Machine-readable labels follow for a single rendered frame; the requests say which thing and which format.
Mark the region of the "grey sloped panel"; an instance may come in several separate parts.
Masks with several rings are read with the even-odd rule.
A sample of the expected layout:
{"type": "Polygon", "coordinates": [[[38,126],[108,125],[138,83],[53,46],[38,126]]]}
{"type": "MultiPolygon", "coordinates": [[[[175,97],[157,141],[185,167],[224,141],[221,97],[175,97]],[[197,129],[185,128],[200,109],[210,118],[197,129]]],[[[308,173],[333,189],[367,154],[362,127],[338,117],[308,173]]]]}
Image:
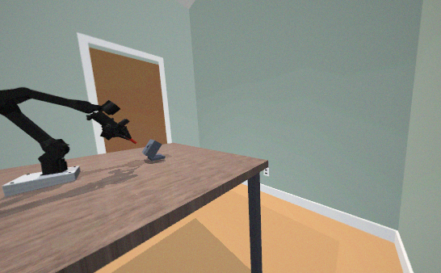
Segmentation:
{"type": "Polygon", "coordinates": [[[157,153],[161,146],[161,143],[150,139],[146,147],[143,149],[142,153],[145,156],[148,156],[148,159],[151,161],[166,158],[164,155],[157,153]]]}

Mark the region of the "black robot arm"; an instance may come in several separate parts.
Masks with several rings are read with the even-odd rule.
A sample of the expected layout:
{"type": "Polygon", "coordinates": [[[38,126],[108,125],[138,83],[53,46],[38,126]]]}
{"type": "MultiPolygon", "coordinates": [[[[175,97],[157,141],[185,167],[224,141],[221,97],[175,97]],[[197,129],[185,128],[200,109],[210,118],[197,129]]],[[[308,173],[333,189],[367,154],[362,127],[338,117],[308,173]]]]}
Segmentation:
{"type": "Polygon", "coordinates": [[[44,151],[44,154],[38,157],[42,169],[42,174],[40,174],[40,176],[61,173],[68,170],[68,164],[66,164],[63,157],[70,151],[70,147],[68,146],[69,144],[65,143],[62,139],[53,139],[50,137],[44,130],[42,130],[21,112],[17,104],[23,103],[29,99],[36,99],[47,103],[71,107],[87,114],[92,113],[91,115],[86,115],[87,120],[93,119],[99,124],[109,118],[109,116],[104,114],[103,111],[108,115],[114,115],[120,110],[120,108],[110,100],[108,100],[104,105],[99,106],[87,101],[65,99],[55,95],[30,90],[25,87],[20,87],[13,90],[0,90],[0,114],[16,124],[30,137],[35,139],[44,151]]]}

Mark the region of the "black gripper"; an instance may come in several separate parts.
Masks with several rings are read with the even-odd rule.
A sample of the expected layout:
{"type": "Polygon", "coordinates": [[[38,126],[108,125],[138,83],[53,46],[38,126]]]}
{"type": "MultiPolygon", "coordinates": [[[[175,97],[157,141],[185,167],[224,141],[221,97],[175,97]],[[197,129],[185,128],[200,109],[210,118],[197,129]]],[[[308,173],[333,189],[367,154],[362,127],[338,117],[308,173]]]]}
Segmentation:
{"type": "Polygon", "coordinates": [[[114,129],[112,129],[111,130],[111,135],[108,137],[108,138],[106,138],[107,140],[110,140],[112,137],[121,137],[121,138],[124,138],[124,139],[126,139],[126,140],[128,140],[128,139],[132,139],[131,138],[131,136],[130,136],[130,134],[129,134],[129,132],[128,132],[128,129],[127,129],[127,126],[125,126],[126,124],[128,124],[130,121],[129,120],[127,120],[127,119],[123,119],[122,121],[120,121],[118,124],[114,121],[114,118],[107,118],[106,120],[104,120],[102,123],[101,123],[101,125],[102,125],[102,128],[104,127],[104,126],[106,126],[104,123],[108,123],[108,124],[111,124],[111,125],[113,125],[113,126],[115,126],[115,128],[114,129]],[[127,137],[127,138],[126,138],[127,137]]]}

